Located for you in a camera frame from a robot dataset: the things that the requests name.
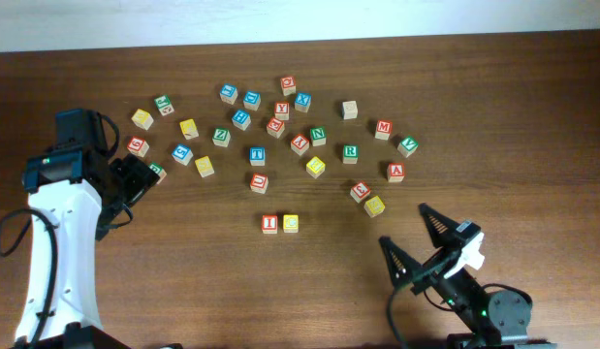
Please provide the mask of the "yellow block upper left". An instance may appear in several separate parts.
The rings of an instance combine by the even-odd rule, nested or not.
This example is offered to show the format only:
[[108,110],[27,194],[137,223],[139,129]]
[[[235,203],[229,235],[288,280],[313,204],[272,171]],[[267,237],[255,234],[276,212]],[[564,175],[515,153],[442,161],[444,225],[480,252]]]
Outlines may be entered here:
[[186,140],[191,140],[199,136],[199,131],[193,118],[180,121],[179,127]]

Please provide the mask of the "green N block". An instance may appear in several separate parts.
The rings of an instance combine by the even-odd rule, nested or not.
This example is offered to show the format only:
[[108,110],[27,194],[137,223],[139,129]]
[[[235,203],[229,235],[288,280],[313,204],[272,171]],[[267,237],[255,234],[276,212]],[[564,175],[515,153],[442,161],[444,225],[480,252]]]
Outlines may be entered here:
[[310,129],[310,139],[313,146],[321,146],[327,143],[327,132],[324,127]]

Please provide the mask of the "red y block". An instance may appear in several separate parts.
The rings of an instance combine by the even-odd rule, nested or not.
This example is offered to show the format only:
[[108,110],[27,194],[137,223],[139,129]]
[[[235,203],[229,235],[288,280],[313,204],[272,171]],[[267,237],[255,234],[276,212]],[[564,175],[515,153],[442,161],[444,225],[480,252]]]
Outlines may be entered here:
[[294,136],[291,140],[291,149],[299,156],[302,156],[309,149],[309,147],[310,140],[302,134]]
[[290,104],[288,102],[275,102],[274,117],[279,120],[288,120],[290,117]]

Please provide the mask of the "red M block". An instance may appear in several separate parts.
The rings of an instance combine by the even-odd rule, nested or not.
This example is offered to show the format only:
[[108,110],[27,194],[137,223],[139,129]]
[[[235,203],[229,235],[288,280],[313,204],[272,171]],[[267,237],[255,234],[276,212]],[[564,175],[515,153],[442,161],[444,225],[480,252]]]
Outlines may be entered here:
[[388,120],[378,120],[375,128],[375,138],[387,141],[393,131],[393,123]]

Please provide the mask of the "blue X block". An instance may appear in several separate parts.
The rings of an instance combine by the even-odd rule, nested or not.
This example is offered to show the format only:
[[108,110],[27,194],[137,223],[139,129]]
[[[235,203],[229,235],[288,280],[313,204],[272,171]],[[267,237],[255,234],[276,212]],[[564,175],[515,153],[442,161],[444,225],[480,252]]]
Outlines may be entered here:
[[299,92],[295,99],[295,109],[301,112],[308,112],[312,97],[310,94]]

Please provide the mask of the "yellow C block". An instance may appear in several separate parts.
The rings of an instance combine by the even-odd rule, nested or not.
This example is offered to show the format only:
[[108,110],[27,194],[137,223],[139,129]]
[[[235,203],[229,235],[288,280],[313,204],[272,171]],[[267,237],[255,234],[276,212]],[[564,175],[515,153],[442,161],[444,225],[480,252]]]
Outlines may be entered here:
[[283,216],[283,231],[287,234],[295,234],[299,231],[299,217],[296,214]]

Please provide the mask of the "yellow block centre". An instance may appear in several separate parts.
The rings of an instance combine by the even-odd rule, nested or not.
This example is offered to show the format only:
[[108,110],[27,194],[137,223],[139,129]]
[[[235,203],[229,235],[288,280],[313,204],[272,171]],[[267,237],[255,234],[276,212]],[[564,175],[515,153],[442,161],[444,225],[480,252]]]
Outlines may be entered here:
[[305,168],[313,178],[318,178],[325,171],[326,164],[319,157],[314,156],[306,163]]

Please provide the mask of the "red Y block lower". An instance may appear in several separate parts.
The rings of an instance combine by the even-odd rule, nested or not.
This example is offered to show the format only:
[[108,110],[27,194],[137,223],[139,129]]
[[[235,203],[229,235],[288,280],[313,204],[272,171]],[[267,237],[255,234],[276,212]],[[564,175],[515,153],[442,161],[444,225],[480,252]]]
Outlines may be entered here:
[[310,140],[302,134],[294,136],[291,140],[291,149],[299,156],[302,156],[309,149],[309,147]]

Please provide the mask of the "red I block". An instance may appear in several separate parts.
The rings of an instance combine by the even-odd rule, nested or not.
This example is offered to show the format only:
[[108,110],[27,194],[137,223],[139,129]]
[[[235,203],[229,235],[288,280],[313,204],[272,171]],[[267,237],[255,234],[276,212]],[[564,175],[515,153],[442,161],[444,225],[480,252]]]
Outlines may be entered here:
[[263,234],[276,234],[278,232],[278,217],[276,215],[263,215],[261,229]]

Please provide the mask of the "yellow block far left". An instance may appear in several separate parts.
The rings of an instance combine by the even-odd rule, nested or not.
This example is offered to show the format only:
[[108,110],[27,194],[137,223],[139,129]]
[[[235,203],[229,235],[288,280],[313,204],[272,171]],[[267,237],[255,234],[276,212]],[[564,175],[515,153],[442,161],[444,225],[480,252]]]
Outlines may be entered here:
[[154,122],[152,115],[148,111],[142,109],[137,109],[133,113],[131,120],[136,126],[144,130],[148,130]]

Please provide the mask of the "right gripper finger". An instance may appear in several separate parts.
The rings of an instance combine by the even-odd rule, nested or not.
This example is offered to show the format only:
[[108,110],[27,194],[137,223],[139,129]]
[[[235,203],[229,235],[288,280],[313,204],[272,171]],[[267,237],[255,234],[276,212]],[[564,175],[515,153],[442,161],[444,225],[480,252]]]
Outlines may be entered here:
[[399,248],[390,237],[382,236],[378,242],[394,288],[417,285],[421,282],[424,269],[417,260]]
[[457,221],[439,213],[426,203],[419,204],[418,209],[435,248],[462,246],[461,238],[458,236]]

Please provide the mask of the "red A block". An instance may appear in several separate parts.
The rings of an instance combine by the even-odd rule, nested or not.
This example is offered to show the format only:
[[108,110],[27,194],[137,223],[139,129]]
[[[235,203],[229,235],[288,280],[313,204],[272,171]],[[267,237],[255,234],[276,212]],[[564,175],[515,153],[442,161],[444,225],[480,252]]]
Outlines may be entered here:
[[391,163],[387,168],[388,182],[401,182],[405,178],[405,167],[402,163]]

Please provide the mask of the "red E block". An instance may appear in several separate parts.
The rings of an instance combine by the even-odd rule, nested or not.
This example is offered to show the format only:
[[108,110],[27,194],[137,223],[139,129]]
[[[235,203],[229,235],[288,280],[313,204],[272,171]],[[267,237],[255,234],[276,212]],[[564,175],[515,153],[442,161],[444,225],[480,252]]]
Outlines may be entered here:
[[285,131],[285,122],[276,117],[273,117],[268,122],[266,130],[269,135],[279,139]]

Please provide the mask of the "red 3 block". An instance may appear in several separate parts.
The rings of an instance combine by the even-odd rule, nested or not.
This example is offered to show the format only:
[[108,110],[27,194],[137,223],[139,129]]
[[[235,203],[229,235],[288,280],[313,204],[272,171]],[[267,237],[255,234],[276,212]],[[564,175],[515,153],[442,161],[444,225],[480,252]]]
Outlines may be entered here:
[[359,181],[350,189],[350,196],[356,203],[361,203],[370,196],[371,190],[364,181]]

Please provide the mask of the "red 9 block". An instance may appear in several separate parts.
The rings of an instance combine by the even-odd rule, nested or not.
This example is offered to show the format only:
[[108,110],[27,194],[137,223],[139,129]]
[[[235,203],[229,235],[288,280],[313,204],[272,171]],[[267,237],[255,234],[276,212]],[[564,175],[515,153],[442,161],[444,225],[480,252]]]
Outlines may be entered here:
[[138,157],[144,157],[149,150],[149,144],[142,138],[132,137],[127,144],[127,149]]

